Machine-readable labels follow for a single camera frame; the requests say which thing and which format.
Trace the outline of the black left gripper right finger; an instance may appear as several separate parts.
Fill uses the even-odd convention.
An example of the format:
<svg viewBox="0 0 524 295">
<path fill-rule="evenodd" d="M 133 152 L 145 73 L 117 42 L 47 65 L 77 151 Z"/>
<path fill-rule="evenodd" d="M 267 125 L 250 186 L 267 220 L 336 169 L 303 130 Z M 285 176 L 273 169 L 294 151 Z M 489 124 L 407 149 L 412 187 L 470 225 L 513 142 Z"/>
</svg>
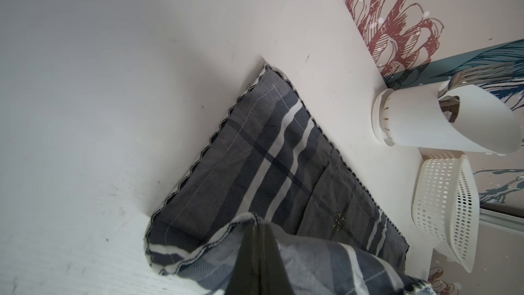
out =
<svg viewBox="0 0 524 295">
<path fill-rule="evenodd" d="M 293 295 L 278 243 L 269 225 L 266 225 L 266 294 Z"/>
</svg>

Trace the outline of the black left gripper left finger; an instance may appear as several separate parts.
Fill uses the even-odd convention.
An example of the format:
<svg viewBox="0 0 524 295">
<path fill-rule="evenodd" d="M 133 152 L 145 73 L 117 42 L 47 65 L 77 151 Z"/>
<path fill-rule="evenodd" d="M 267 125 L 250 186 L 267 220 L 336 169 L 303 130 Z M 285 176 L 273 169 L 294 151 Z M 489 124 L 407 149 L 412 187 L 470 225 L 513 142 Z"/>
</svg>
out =
<svg viewBox="0 0 524 295">
<path fill-rule="evenodd" d="M 252 225 L 244 233 L 236 264 L 225 294 L 260 295 L 261 285 L 261 227 Z"/>
</svg>

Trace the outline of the grey plaid pillowcase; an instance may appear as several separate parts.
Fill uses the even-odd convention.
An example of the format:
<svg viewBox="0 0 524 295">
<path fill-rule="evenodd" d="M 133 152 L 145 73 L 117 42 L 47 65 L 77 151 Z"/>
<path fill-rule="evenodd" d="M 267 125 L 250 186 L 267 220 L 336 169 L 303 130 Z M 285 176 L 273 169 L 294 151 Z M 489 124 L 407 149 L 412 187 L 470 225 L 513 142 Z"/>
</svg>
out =
<svg viewBox="0 0 524 295">
<path fill-rule="evenodd" d="M 266 225 L 293 294 L 432 294 L 405 273 L 409 245 L 325 136 L 288 78 L 264 66 L 152 215 L 153 271 L 225 294 L 242 239 Z"/>
</svg>

